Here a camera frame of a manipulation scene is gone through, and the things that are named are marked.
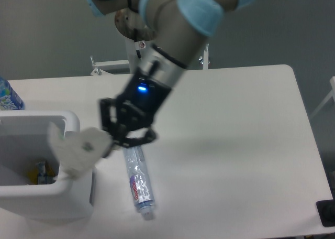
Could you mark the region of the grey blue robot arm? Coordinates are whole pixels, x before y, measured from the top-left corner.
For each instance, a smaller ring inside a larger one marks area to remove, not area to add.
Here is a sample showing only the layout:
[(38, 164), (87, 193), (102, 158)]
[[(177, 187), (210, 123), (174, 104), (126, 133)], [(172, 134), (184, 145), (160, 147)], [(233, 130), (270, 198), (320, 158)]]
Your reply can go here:
[(124, 90), (100, 100), (108, 151), (150, 143), (152, 123), (183, 72), (211, 37), (224, 15), (254, 0), (87, 0), (98, 16), (128, 8), (138, 14), (155, 38)]

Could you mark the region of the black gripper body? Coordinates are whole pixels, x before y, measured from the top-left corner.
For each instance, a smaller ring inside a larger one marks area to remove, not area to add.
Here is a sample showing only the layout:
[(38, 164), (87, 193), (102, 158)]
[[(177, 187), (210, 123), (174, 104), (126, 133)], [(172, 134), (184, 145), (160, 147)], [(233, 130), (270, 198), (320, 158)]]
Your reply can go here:
[(149, 127), (172, 89), (137, 68), (116, 98), (117, 122), (128, 131)]

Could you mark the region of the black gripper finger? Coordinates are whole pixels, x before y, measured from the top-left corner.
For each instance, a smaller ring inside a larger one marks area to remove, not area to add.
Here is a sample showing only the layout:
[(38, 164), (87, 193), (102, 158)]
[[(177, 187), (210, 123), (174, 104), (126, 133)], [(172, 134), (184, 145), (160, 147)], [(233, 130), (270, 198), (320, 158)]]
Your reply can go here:
[(117, 120), (112, 120), (111, 110), (115, 110), (116, 100), (109, 97), (100, 99), (100, 120), (102, 130), (106, 131), (113, 139), (114, 145), (122, 145), (126, 137), (126, 128)]
[(141, 137), (128, 137), (129, 132), (121, 131), (116, 136), (113, 136), (112, 151), (120, 148), (133, 148), (154, 142), (158, 137), (156, 132), (151, 128), (147, 128), (144, 135)]

